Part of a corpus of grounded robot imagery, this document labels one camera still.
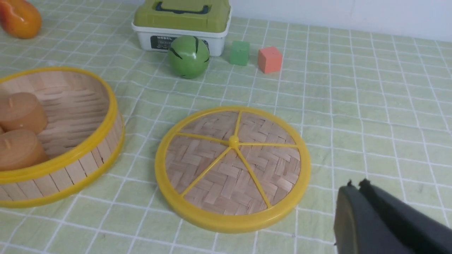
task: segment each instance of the plastic storage box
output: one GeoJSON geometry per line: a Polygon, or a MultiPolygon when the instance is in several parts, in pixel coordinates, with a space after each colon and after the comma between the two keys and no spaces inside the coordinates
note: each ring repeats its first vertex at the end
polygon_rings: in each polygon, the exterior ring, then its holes
{"type": "Polygon", "coordinates": [[[166,52],[177,37],[192,35],[204,41],[211,56],[220,56],[231,14],[229,0],[146,0],[132,29],[147,51],[166,52]]]}

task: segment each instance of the green ball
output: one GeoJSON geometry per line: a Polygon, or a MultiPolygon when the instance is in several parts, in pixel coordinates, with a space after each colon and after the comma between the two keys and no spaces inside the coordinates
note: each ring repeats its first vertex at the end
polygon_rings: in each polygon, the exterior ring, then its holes
{"type": "Polygon", "coordinates": [[[169,65],[179,76],[192,79],[207,69],[210,52],[202,40],[183,35],[171,43],[168,58],[169,65]]]}

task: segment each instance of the yellow center knob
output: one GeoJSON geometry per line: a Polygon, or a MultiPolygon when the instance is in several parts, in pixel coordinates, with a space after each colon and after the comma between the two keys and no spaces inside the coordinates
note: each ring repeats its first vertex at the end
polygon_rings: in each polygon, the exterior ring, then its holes
{"type": "Polygon", "coordinates": [[[239,148],[239,137],[237,137],[237,136],[230,136],[229,137],[229,146],[232,149],[238,149],[239,148]]]}

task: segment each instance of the orange cube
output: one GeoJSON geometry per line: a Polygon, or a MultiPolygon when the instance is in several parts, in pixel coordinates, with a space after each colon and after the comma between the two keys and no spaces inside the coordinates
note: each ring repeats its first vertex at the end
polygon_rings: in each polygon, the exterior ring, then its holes
{"type": "Polygon", "coordinates": [[[283,55],[276,47],[261,48],[259,49],[257,62],[263,73],[280,71],[283,55]]]}

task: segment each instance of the yellow spoke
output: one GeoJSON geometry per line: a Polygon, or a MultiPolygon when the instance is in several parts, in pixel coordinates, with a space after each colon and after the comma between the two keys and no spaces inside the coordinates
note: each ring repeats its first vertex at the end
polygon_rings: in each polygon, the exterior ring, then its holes
{"type": "Polygon", "coordinates": [[[221,139],[210,137],[210,136],[203,136],[203,135],[192,134],[192,133],[184,133],[184,132],[178,132],[178,133],[176,133],[176,135],[209,140],[209,141],[218,142],[218,143],[221,143],[221,144],[224,144],[224,145],[227,145],[227,146],[229,145],[229,142],[226,141],[226,140],[221,140],[221,139]]]}
{"type": "Polygon", "coordinates": [[[181,196],[185,196],[185,194],[187,194],[191,188],[193,188],[193,186],[195,186],[199,180],[201,180],[206,174],[207,172],[209,172],[209,170],[211,170],[213,168],[213,166],[215,166],[215,164],[217,164],[226,154],[227,152],[229,152],[231,150],[230,147],[226,148],[226,150],[224,150],[185,190],[184,192],[182,192],[181,196]]]}
{"type": "Polygon", "coordinates": [[[239,149],[234,149],[234,150],[237,152],[237,155],[240,157],[243,164],[248,169],[248,173],[250,174],[251,178],[253,179],[254,183],[256,184],[257,190],[259,190],[259,193],[262,196],[262,198],[264,199],[264,202],[267,205],[267,208],[271,208],[272,204],[270,204],[270,201],[268,201],[268,198],[265,195],[264,189],[262,189],[262,186],[260,185],[259,180],[257,180],[257,177],[254,174],[251,166],[248,164],[248,162],[246,161],[245,157],[243,156],[242,152],[240,152],[239,149]]]}
{"type": "Polygon", "coordinates": [[[235,123],[234,136],[239,134],[240,120],[242,119],[242,111],[239,111],[239,115],[237,116],[237,122],[235,123]]]}
{"type": "Polygon", "coordinates": [[[281,143],[259,143],[259,142],[245,142],[239,143],[239,146],[278,146],[278,147],[298,147],[295,144],[281,144],[281,143]]]}

